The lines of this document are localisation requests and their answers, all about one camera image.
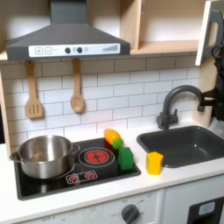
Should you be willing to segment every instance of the white countertop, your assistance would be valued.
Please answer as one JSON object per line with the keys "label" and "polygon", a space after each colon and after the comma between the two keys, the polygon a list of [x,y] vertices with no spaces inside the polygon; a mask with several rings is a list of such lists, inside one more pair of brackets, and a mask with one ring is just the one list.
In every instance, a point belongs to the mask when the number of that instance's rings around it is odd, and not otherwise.
{"label": "white countertop", "polygon": [[[197,125],[197,123],[187,122],[181,126],[189,125]],[[14,164],[7,160],[5,145],[0,145],[0,223],[28,221],[50,214],[91,206],[136,193],[153,191],[224,173],[224,158],[221,158],[177,169],[163,168],[161,175],[149,175],[145,170],[146,152],[137,143],[137,136],[141,133],[157,130],[155,127],[149,127],[147,129],[133,129],[120,132],[125,144],[134,153],[136,165],[142,172],[140,176],[27,201],[18,200]],[[102,137],[102,134],[92,136],[91,138],[96,137]]]}

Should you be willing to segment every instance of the range hood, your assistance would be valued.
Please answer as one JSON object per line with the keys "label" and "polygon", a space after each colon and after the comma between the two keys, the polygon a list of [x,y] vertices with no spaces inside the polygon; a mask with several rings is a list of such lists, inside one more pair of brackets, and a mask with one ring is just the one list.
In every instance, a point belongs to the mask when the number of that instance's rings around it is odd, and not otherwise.
{"label": "range hood", "polygon": [[130,43],[87,25],[87,0],[51,0],[51,25],[6,42],[8,60],[129,55]]}

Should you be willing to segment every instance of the black stovetop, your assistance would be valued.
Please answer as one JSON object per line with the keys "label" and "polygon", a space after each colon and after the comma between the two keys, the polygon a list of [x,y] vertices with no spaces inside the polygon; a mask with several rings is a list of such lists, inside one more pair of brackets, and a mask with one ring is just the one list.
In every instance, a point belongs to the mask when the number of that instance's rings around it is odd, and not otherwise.
{"label": "black stovetop", "polygon": [[121,170],[118,150],[114,150],[104,138],[74,144],[78,144],[80,150],[74,146],[77,151],[73,154],[73,168],[57,178],[30,178],[23,173],[21,164],[15,163],[17,197],[20,200],[30,200],[141,174],[135,164],[132,170]]}

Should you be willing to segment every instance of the green toy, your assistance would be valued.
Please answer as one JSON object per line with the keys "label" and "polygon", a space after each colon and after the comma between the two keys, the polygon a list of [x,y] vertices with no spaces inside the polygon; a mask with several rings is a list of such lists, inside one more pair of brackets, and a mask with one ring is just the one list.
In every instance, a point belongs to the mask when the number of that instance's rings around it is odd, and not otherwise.
{"label": "green toy", "polygon": [[121,148],[118,152],[118,163],[122,170],[133,169],[134,156],[129,147]]}

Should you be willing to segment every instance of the wooden spatula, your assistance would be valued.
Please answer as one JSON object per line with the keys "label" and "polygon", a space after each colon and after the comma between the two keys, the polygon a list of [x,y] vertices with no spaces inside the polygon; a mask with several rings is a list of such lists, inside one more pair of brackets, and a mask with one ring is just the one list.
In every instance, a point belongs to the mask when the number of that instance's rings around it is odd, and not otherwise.
{"label": "wooden spatula", "polygon": [[36,85],[35,85],[35,63],[34,61],[26,61],[26,70],[28,73],[28,85],[30,92],[30,99],[26,103],[25,111],[29,118],[41,117],[43,114],[42,104],[37,98]]}
{"label": "wooden spatula", "polygon": [[73,87],[71,107],[74,112],[81,113],[85,104],[81,96],[81,62],[78,59],[73,59]]}

